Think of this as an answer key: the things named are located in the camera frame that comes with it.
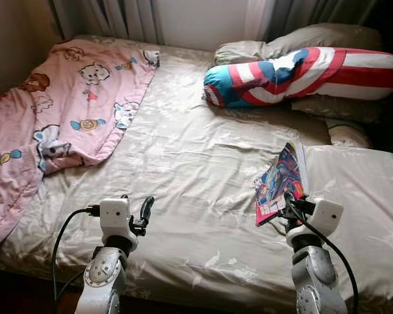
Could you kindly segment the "bright window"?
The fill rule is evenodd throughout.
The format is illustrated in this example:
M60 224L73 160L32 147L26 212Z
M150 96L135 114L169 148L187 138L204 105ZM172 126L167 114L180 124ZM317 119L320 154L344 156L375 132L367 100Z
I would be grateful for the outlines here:
M217 50L244 40L250 0L153 0L161 42L189 50Z

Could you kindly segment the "colourful manga book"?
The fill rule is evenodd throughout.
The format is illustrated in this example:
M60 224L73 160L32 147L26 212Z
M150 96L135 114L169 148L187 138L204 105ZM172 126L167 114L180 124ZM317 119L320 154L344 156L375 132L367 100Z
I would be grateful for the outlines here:
M300 200L307 194L309 184L305 169L305 147L289 141L284 145L272 166L255 181L255 225L262 226L286 208L284 194Z

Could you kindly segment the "red white blue bolster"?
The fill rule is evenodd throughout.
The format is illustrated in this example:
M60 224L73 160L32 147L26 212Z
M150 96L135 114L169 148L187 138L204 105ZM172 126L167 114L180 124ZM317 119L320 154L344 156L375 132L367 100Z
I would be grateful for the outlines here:
M235 109L313 95L380 101L393 93L393 54L305 47L277 59L217 65L203 84L209 104Z

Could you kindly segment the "small beige pillow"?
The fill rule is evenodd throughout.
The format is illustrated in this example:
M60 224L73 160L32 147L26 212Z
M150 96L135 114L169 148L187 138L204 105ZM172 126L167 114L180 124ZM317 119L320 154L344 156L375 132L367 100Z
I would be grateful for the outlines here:
M353 148L372 148L372 143L368 139L361 125L347 120L325 118L325 123L330 135L332 145Z

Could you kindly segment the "large beige floral pillow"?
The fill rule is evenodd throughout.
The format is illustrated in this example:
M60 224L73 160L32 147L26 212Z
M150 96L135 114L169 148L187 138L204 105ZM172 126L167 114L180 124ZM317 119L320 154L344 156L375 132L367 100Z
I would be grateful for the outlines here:
M359 314L393 314L393 154L305 147L308 194L344 207L329 239L356 278Z

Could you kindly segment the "beige floral bed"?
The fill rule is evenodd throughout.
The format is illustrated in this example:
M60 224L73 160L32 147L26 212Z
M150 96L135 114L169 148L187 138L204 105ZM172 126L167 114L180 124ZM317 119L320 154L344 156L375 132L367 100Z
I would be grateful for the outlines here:
M230 312L295 312L284 221L255 225L255 181L284 143L328 145L324 122L289 109L223 110L202 96L210 52L161 46L161 66L113 155L47 176L0 243L0 270L50 278L68 214L123 194L157 199L128 259L129 296Z

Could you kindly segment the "flat beige floral pillow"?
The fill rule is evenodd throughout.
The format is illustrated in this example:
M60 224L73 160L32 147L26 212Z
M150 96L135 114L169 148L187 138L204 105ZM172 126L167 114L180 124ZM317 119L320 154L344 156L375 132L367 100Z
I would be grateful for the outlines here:
M379 122L384 102L314 95L293 99L290 105L314 116L368 124Z

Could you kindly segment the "plain beige pillow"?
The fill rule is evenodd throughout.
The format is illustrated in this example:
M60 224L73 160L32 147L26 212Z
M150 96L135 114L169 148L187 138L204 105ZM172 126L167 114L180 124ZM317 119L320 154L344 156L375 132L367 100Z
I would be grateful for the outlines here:
M232 65L277 59L306 47L383 50L379 31L360 25L320 23L296 29L269 42L242 40L222 44L214 54L215 65Z

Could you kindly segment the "pink cartoon print blanket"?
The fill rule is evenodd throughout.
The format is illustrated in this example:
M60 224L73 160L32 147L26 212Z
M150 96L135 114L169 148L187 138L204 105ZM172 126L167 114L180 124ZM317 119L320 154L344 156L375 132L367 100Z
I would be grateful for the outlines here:
M0 96L0 243L44 176L110 157L160 66L156 50L74 39Z

